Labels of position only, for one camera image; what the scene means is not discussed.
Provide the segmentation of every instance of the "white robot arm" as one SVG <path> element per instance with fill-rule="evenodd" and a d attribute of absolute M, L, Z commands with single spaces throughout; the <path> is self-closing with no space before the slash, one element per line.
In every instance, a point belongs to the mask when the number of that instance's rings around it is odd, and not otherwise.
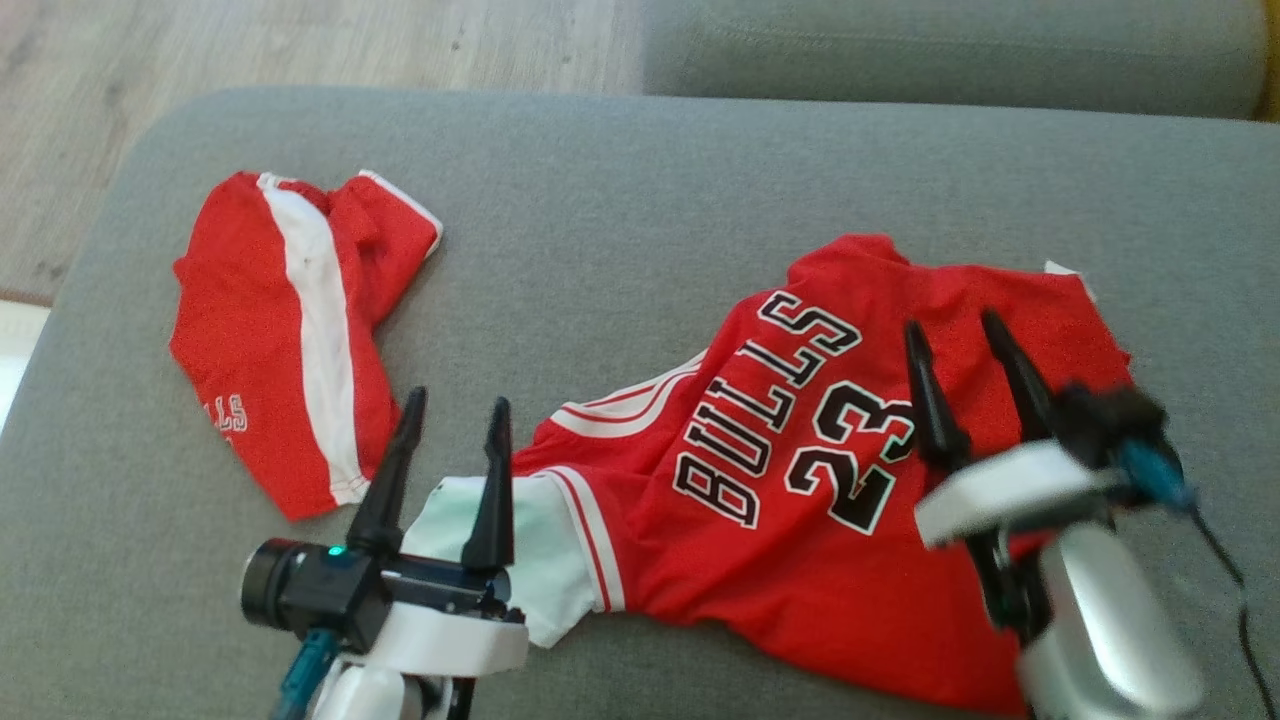
<path fill-rule="evenodd" d="M 308 711 L 314 720 L 466 720 L 476 678 L 525 664 L 525 618 L 507 606 L 509 406 L 498 398 L 494 407 L 489 474 L 460 562 L 399 552 L 397 523 L 425 410 L 426 391 L 415 388 L 346 546 L 276 538 L 250 557 L 244 618 L 303 641 L 273 720 Z"/>

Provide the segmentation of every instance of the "red basketball jersey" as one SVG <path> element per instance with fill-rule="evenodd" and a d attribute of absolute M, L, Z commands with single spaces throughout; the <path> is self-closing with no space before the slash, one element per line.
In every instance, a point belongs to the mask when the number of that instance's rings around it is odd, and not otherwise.
<path fill-rule="evenodd" d="M 908 319 L 974 452 L 1019 439 L 984 307 L 1055 388 L 1129 380 L 1079 278 L 916 266 L 887 237 L 845 236 L 739 302 L 685 365 L 564 405 L 516 474 L 559 483 L 598 609 L 718 620 L 824 675 L 1020 714 L 1015 641 L 991 628 L 965 551 L 927 551 L 913 514 L 927 469 L 911 451 Z"/>

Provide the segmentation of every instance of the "wooden floor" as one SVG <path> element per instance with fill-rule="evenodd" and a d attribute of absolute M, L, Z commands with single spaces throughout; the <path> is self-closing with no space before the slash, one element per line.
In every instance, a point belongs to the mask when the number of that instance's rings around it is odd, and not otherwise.
<path fill-rule="evenodd" d="M 639 91 L 636 0 L 0 0 L 0 297 L 51 302 L 120 159 L 224 87 Z"/>

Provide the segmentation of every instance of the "clothing tag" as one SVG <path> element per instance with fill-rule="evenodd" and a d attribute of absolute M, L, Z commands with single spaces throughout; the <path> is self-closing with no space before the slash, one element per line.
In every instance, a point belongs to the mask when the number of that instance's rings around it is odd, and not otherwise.
<path fill-rule="evenodd" d="M 1098 301 L 1098 296 L 1093 295 L 1093 290 L 1089 288 L 1089 283 L 1084 282 L 1084 275 L 1082 275 L 1080 273 L 1073 270 L 1071 268 L 1068 268 L 1066 265 L 1059 265 L 1057 263 L 1055 263 L 1052 260 L 1044 260 L 1044 272 L 1048 273 L 1048 274 L 1051 274 L 1051 275 L 1079 275 L 1080 277 L 1080 284 L 1084 286 L 1085 295 L 1088 295 L 1089 300 L 1092 300 L 1093 302 Z"/>

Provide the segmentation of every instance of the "sofa cushion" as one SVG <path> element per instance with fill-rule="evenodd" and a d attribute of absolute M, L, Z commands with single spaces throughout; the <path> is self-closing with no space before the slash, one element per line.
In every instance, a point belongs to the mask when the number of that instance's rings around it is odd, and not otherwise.
<path fill-rule="evenodd" d="M 653 95 L 1248 117 L 1260 0 L 648 0 Z"/>
<path fill-rule="evenodd" d="M 241 618 L 244 559 L 273 536 L 340 538 L 351 510 L 285 523 L 168 352 L 170 265 L 210 188 L 242 168 L 325 187 L 378 169 L 444 223 L 379 332 L 396 395 L 431 388 L 406 515 L 442 475 L 483 471 L 497 395 L 525 443 L 564 400 L 687 360 L 737 300 L 842 232 L 890 233 L 925 264 L 1084 270 L 1253 583 L 1254 643 L 1275 667 L 1277 154 L 1276 126 L 1044 110 L 198 100 L 124 163 L 0 434 L 0 716 L 260 717 L 297 650 Z M 1261 717 L 1210 552 L 1158 512 L 1123 530 L 1204 669 L 1206 717 Z M 956 715 L 801 673 L 718 628 L 630 616 L 591 618 L 475 701 L 476 720 L 833 716 Z"/>

